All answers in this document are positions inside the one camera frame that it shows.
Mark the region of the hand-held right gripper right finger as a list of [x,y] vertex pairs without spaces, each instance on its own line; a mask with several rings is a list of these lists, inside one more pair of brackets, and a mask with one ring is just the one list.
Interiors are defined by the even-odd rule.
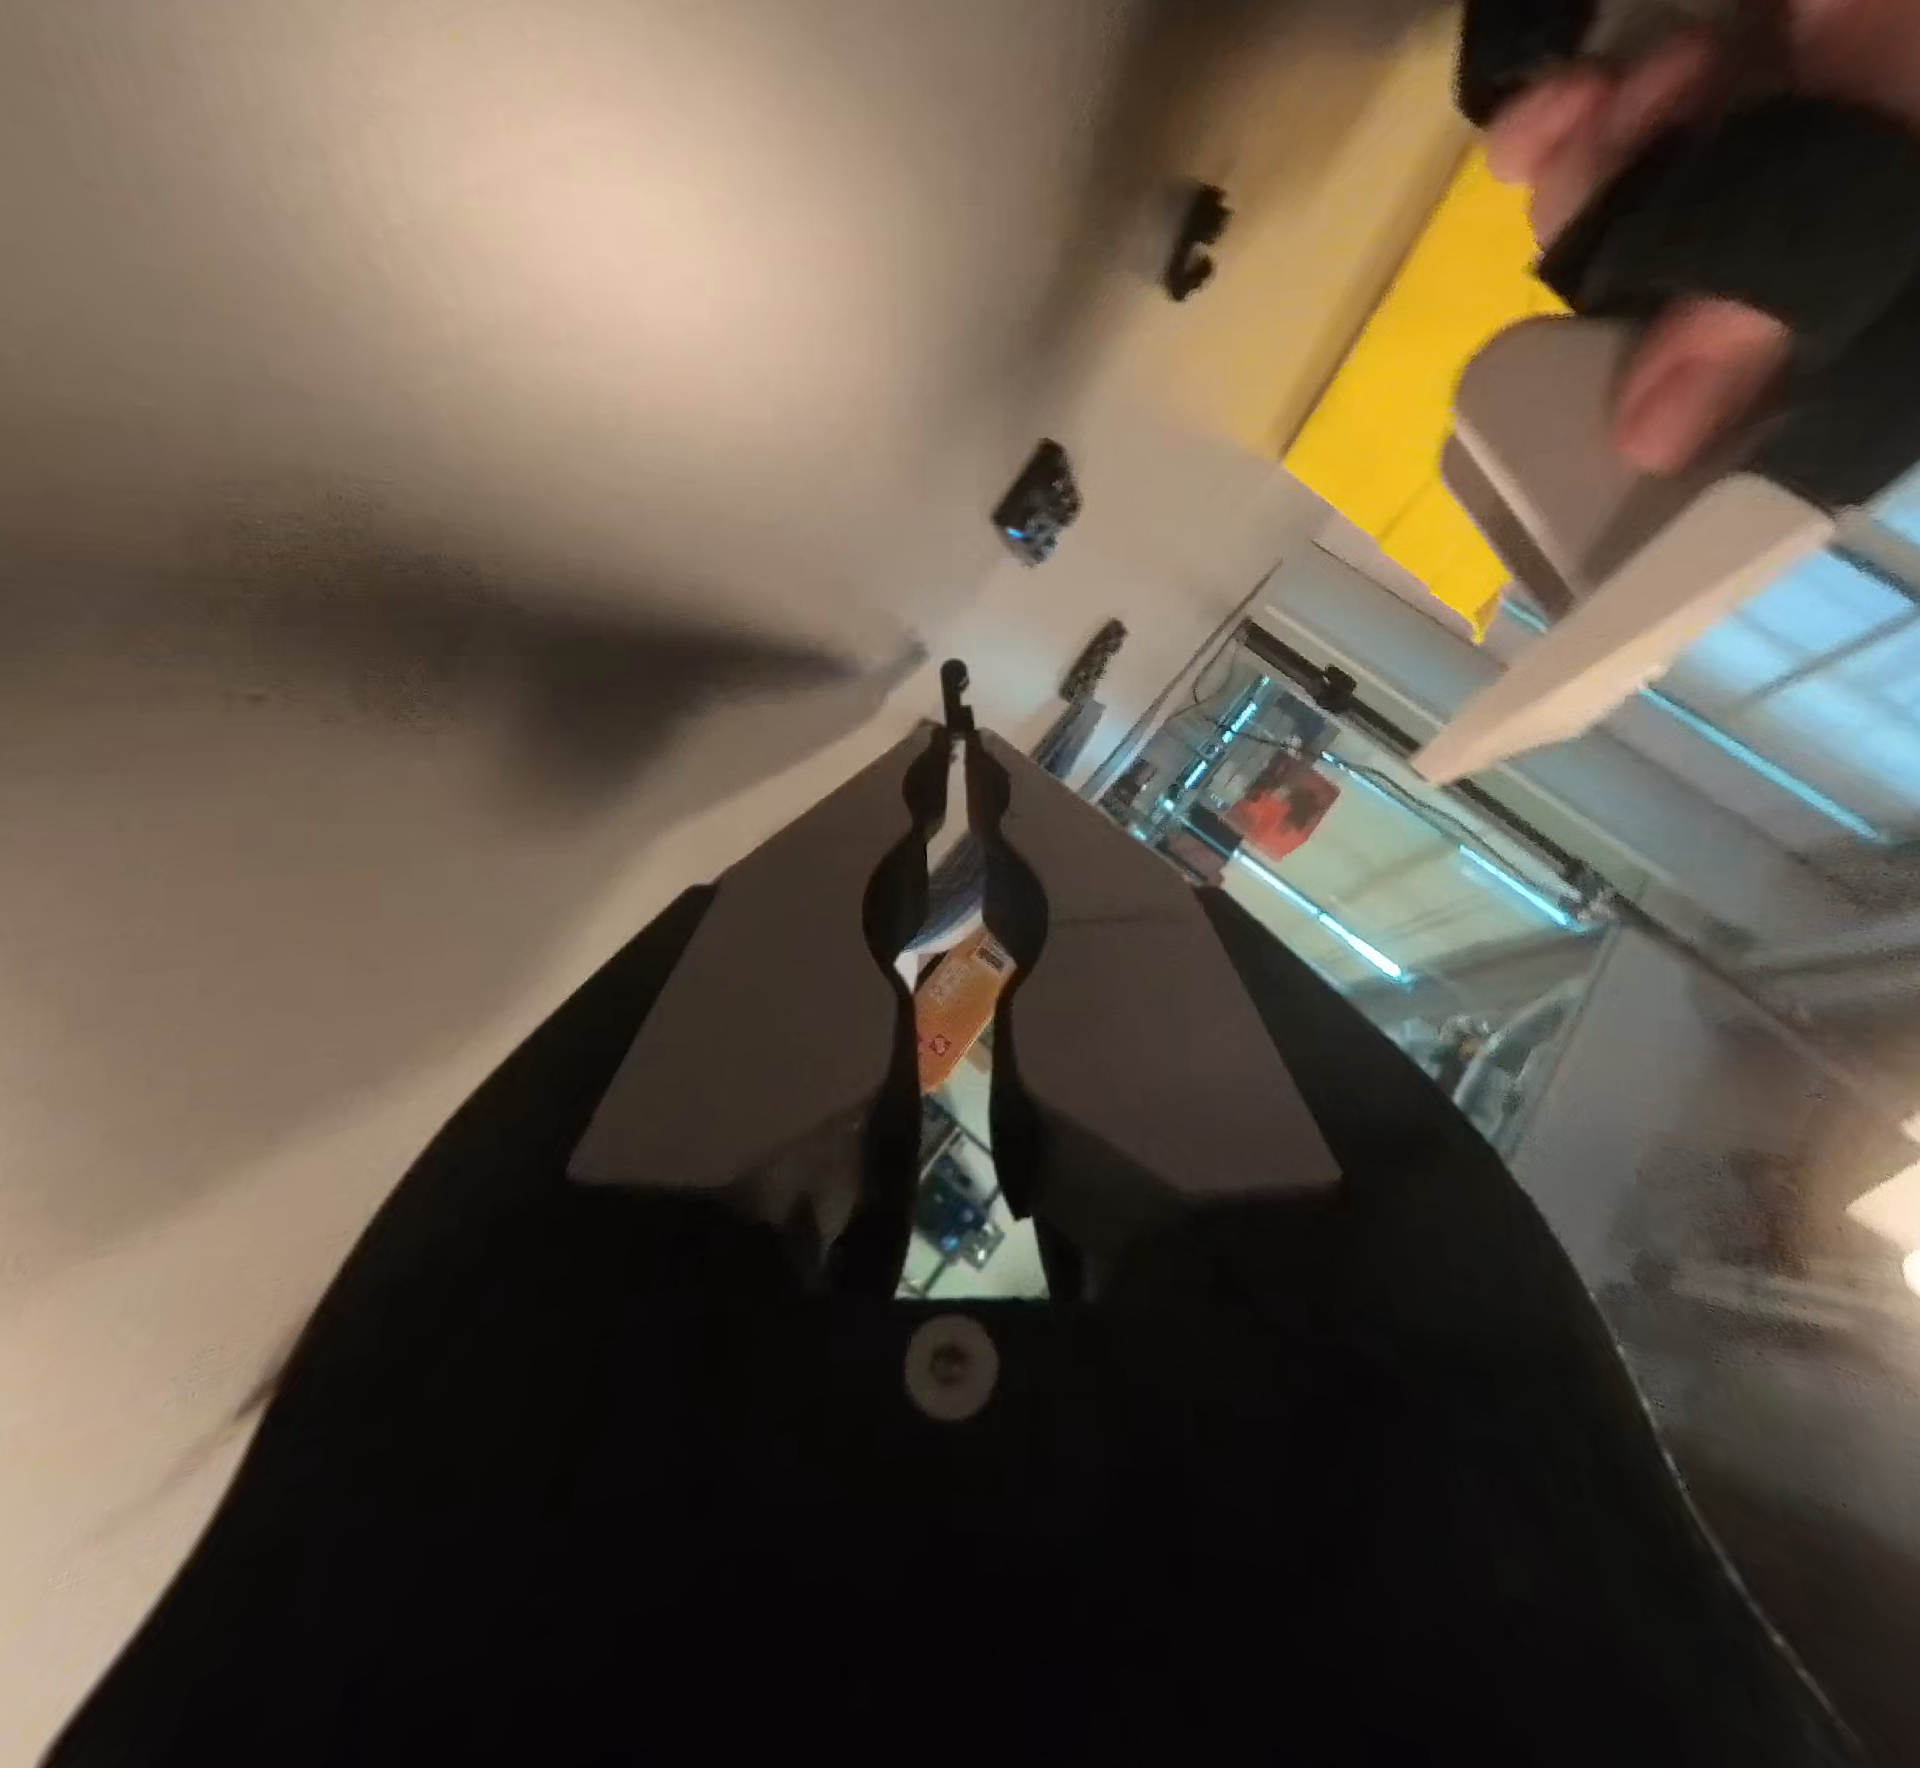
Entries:
[[993,731],[965,737],[997,997],[989,1141],[1045,1278],[1106,1278],[1224,1206],[1342,1168],[1199,892]]

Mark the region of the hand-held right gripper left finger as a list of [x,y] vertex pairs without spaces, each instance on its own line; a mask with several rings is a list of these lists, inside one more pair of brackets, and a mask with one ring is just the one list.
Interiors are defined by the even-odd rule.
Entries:
[[949,731],[919,725],[720,878],[569,1178],[723,1206],[835,1288],[901,1283],[922,1099],[899,960],[947,790]]

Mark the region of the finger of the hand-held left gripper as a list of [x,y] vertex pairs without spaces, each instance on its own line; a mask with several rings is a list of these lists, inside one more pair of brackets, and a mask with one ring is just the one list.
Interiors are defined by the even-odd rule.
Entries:
[[1711,485],[1457,711],[1420,775],[1451,785],[1586,734],[1834,535],[1828,508],[1766,476]]

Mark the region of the yellow plastic bin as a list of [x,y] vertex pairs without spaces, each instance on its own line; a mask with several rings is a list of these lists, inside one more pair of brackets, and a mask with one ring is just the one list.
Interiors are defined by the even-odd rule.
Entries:
[[1538,276],[1520,187],[1473,145],[1286,453],[1286,466],[1483,641],[1511,585],[1443,481],[1458,383],[1476,351],[1564,316]]

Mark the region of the orange lego set box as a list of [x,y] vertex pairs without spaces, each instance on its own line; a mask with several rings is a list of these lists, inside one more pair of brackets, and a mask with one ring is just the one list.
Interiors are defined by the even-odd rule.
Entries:
[[1001,938],[976,924],[930,966],[914,991],[919,1083],[930,1095],[947,1083],[997,1019],[1003,990],[1016,971]]

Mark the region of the open lego instruction booklet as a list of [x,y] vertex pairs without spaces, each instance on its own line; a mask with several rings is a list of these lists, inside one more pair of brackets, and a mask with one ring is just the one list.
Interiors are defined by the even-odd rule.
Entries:
[[912,954],[919,963],[968,938],[981,926],[989,858],[978,834],[963,834],[930,867],[926,878],[925,918],[912,938],[901,945],[899,963]]

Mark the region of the person's left hand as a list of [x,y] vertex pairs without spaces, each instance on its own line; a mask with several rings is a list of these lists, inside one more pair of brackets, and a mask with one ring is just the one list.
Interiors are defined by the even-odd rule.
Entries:
[[[1918,0],[1784,0],[1790,88],[1918,129]],[[1538,245],[1646,147],[1705,107],[1723,63],[1712,34],[1678,34],[1623,72],[1584,61],[1548,74],[1485,132],[1500,180],[1524,187]],[[1671,301],[1646,329],[1614,411],[1620,458],[1646,474],[1692,466],[1755,411],[1788,366],[1790,331],[1734,298]]]

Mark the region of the large window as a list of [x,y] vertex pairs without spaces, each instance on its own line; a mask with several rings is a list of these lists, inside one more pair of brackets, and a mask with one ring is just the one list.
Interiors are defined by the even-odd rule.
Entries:
[[1918,471],[1635,701],[1859,843],[1916,838]]

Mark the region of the red storage box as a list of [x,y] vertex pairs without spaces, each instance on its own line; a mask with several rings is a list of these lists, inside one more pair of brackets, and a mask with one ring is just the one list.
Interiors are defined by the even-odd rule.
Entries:
[[1229,810],[1241,845],[1275,866],[1299,850],[1340,799],[1331,774],[1295,750],[1280,750]]

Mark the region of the black light stand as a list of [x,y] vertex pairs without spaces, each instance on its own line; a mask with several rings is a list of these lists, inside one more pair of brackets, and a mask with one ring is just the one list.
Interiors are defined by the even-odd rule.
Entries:
[[1413,770],[1413,737],[1361,696],[1357,676],[1316,662],[1257,618],[1237,623],[1237,648],[1259,657],[1332,723],[1317,763],[1378,795],[1443,838],[1497,889],[1564,932],[1622,916],[1616,883],[1575,847],[1473,779],[1431,782]]

